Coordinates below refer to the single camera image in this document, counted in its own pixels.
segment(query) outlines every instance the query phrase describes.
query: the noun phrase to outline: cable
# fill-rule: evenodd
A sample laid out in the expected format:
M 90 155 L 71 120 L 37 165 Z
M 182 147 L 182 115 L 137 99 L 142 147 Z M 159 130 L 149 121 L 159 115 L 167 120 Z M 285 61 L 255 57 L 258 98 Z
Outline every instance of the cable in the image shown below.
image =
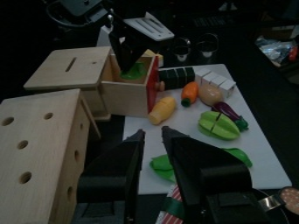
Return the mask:
M 86 24 L 71 24 L 71 23 L 65 23 L 62 22 L 54 15 L 53 15 L 53 8 L 57 7 L 61 4 L 61 1 L 54 1 L 47 5 L 46 12 L 50 18 L 62 26 L 71 28 L 71 29 L 85 29 L 91 27 L 95 23 L 94 22 L 87 22 Z

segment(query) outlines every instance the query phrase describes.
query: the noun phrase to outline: wooden toy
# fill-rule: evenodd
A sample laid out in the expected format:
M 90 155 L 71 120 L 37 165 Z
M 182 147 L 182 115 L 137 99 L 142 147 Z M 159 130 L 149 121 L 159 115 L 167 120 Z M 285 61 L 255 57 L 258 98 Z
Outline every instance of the wooden toy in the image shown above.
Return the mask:
M 90 135 L 99 140 L 79 89 L 3 101 L 2 223 L 71 223 Z
M 25 89 L 39 94 L 81 88 L 95 120 L 109 120 L 99 82 L 110 52 L 110 46 L 54 51 L 26 82 Z
M 142 78 L 121 78 L 117 55 L 109 55 L 101 76 L 101 95 L 113 115 L 147 117 L 155 105 L 158 57 L 142 57 L 147 73 Z

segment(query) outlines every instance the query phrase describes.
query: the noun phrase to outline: green toy piece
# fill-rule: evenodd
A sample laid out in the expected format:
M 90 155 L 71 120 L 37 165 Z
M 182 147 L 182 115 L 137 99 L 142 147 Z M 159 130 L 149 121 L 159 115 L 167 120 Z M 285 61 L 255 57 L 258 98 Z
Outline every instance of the green toy piece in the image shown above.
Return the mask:
M 249 158 L 249 155 L 242 149 L 239 148 L 229 148 L 229 149 L 222 148 L 222 149 L 227 153 L 230 153 L 234 157 L 237 157 L 246 164 L 247 167 L 253 166 L 253 162 Z
M 201 114 L 201 132 L 211 137 L 234 140 L 239 137 L 239 127 L 221 112 L 206 111 Z
M 138 61 L 127 72 L 121 72 L 121 78 L 125 80 L 137 80 L 146 75 L 146 63 Z
M 245 120 L 243 116 L 241 116 L 239 119 L 234 121 L 234 123 L 238 125 L 239 131 L 249 129 L 249 122 Z
M 154 157 L 150 166 L 162 179 L 167 179 L 175 183 L 174 167 L 171 165 L 167 154 L 159 157 Z

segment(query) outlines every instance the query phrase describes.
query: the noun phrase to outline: toy vegetable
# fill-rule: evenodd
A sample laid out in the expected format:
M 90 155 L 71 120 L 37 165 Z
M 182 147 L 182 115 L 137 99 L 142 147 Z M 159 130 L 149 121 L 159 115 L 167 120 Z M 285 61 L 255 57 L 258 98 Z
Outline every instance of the toy vegetable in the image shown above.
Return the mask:
M 217 102 L 223 101 L 221 90 L 210 84 L 201 86 L 199 97 L 202 102 L 209 106 L 214 105 Z
M 242 149 L 239 149 L 239 148 L 227 148 L 227 149 L 225 149 L 223 148 L 223 150 L 227 153 L 230 153 L 234 157 L 237 157 L 246 164 L 247 167 L 253 166 L 253 162 L 251 162 L 251 160 L 249 158 L 249 155 L 247 155 L 247 153 Z
M 242 115 L 238 115 L 238 113 L 225 101 L 215 103 L 211 107 L 211 110 L 218 111 L 223 115 L 226 115 L 230 120 L 238 125 L 241 131 L 249 129 L 249 122 L 245 120 Z
M 206 111 L 201 114 L 199 130 L 205 135 L 225 140 L 234 140 L 239 137 L 237 124 L 217 111 Z
M 153 157 L 150 166 L 161 178 L 175 182 L 174 166 L 170 162 L 170 158 L 169 158 L 167 154 L 165 154 L 159 157 Z
M 191 81 L 182 89 L 182 105 L 190 107 L 195 103 L 199 94 L 199 84 Z
M 165 97 L 155 105 L 149 120 L 151 124 L 158 125 L 162 121 L 170 118 L 177 106 L 175 99 L 171 96 Z

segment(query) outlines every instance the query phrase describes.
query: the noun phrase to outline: wooden block with holes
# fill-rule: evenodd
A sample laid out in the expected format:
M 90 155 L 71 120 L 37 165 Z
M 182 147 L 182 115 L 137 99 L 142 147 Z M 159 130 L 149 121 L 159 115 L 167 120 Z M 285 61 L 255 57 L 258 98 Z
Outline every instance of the wooden block with holes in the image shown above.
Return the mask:
M 3 101 L 2 223 L 71 223 L 90 135 L 101 138 L 79 89 Z

